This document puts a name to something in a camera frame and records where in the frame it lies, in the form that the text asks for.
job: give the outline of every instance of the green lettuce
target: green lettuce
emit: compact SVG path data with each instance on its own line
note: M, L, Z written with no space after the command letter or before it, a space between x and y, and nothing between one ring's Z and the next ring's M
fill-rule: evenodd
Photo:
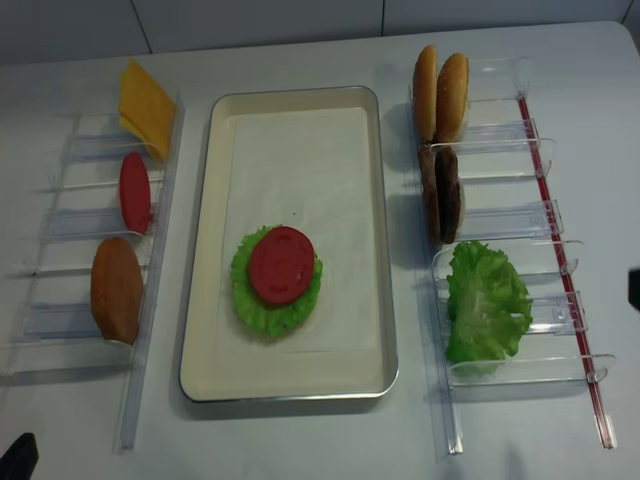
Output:
M322 262L315 257L311 284L293 303L273 307L263 302L249 281L249 259L260 240L275 227L262 227L245 235L231 261L231 296L238 318L251 330L271 338L281 337L303 323L316 306L320 292Z
M507 256L477 241L463 242L453 251L450 265L449 362L514 356L533 320L532 300Z

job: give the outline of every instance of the white table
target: white table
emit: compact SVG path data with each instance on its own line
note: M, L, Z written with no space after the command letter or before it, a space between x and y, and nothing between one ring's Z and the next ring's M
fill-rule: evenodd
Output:
M549 187L561 205L563 238L583 239L582 290L594 352L618 364L601 384L619 448L599 443L587 393L462 407L465 453L438 459L417 321L414 274L393 265L400 375L366 414L237 417L233 409L189 405L177 381L185 262L201 173L206 122L219 97L239 91L360 84L380 103L387 196L402 189L393 159L411 155L403 108L420 49L443 57L534 56L529 105L540 134L557 142ZM113 455L123 378L26 382L0 397L0 449L23 431L36 434L34 478L633 478L640 467L640 317L626 302L627 270L640 265L640 61L615 23L505 28L141 57L173 82L186 105L160 295L135 450ZM0 105L36 110L54 91L41 88L86 76L116 76L121 60L0 69ZM26 97L39 92L29 103ZM0 112L6 122L9 110ZM0 144L11 142L0 132ZM3 167L15 158L2 158ZM0 218L9 215L0 205ZM389 211L391 226L401 211ZM411 241L394 244L395 252Z

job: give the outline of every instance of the plastic holder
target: plastic holder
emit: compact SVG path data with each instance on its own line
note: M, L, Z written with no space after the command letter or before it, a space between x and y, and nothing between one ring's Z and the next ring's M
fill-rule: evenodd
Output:
M496 238L546 238L563 232L555 200L512 208L467 209L456 241L492 240Z
M412 129L416 151L430 148L435 158L449 147L458 158L466 208L456 242L481 240L504 251L532 300L533 322L514 358L451 365L445 354L450 335L447 276L455 244L438 250L428 245L426 232L421 232L429 265L426 276L417 283L421 332L427 381L434 395L430 402L434 433L443 439L436 446L439 450L438 445L443 445L448 454L463 452L458 402L573 394L573 388L567 393L570 385L589 391L602 444L615 447L598 387L615 357L592 354L588 347L582 298L571 280L583 245L560 238L560 211L546 184L555 144L539 137L526 103L531 65L526 58L469 62L468 125L459 141L424 145L415 127ZM413 125L411 88L409 106ZM411 194L421 195L418 163L414 164L414 179L406 185ZM503 187L505 190L495 193ZM533 194L540 201L519 203L518 193L524 187L528 194L522 197ZM470 202L471 189L475 197ZM505 198L515 201L505 204ZM478 203L483 202L497 206L479 208ZM416 221L425 223L422 218ZM416 275L423 277L420 270Z
M173 196L184 120L179 96L169 158L154 162L151 145L119 125L118 114L73 115L73 133L59 159L45 167L49 185L34 190L49 195L33 243L34 254L16 266L16 278L29 287L12 328L12 341L0 346L0 375L36 371L86 372L88 368L126 369L116 450L135 442L142 387ZM152 222L141 235L124 224L118 202L122 159L138 152L149 175ZM88 303L95 251L107 237L125 237L134 248L145 282L139 332L132 346L102 339Z

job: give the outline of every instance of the red tomato slice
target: red tomato slice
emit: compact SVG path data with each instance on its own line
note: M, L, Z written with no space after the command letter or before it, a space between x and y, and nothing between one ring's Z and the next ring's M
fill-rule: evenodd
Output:
M249 281L256 294L273 306L283 306L302 295L313 276L313 245L290 227L267 233L251 252Z
M151 221L151 188L142 157L131 152L120 167L120 209L129 230L145 233Z

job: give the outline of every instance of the cheese slice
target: cheese slice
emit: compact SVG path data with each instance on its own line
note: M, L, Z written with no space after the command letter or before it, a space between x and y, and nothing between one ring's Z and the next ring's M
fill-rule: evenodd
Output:
M149 153L162 161L169 157L175 103L134 60L121 79L120 124L145 143Z

